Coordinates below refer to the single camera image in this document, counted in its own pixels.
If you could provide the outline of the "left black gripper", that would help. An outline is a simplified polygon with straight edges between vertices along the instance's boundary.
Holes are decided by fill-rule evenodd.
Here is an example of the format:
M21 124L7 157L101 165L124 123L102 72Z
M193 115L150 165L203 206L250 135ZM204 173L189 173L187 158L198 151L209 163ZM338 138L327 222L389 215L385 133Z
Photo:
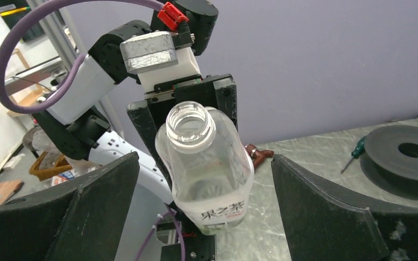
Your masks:
M237 124L237 86L231 74L202 77L199 74L163 83L152 84L142 101L130 103L127 114L146 148L172 186L170 174L156 151L155 137L166 117L176 104L183 101L196 101L203 106L214 107L225 113Z

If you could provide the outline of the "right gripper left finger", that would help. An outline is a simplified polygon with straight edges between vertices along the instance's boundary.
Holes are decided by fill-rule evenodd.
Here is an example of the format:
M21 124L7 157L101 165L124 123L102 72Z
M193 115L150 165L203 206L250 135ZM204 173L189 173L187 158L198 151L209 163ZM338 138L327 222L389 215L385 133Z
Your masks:
M0 205L0 260L114 260L139 175L129 153Z

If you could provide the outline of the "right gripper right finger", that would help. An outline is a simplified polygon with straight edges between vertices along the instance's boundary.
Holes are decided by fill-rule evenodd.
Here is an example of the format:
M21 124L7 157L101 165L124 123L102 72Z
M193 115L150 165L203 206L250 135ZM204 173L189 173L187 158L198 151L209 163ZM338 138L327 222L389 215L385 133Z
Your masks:
M271 169L292 260L418 260L418 208L363 195L280 154Z

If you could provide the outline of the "green fruit tea bottle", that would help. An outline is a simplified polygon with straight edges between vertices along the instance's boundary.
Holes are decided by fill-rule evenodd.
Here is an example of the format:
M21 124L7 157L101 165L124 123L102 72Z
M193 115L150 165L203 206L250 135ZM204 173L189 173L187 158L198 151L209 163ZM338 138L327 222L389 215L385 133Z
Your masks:
M249 205L254 166L232 120L198 102L175 105L155 138L177 207L205 235L238 226Z

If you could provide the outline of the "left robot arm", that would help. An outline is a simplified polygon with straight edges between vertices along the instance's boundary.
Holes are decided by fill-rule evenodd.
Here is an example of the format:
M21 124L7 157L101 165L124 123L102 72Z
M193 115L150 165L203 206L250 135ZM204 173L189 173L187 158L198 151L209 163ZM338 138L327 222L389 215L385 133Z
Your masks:
M164 203L173 201L170 175L155 148L155 136L165 123L170 109L178 102L196 101L224 112L237 120L236 83L230 74L204 77L196 57L206 49L219 15L209 1L173 1L188 17L194 43L183 48L186 35L174 37L179 64L162 70L129 73L120 44L133 36L150 34L168 27L153 16L151 23L132 20L102 35L83 57L66 94L53 106L34 114L35 119L59 150L72 159L106 165L134 151L134 147L111 129L95 103L127 78L133 78L145 90L145 99L128 105L127 113L148 153L138 152L138 183Z

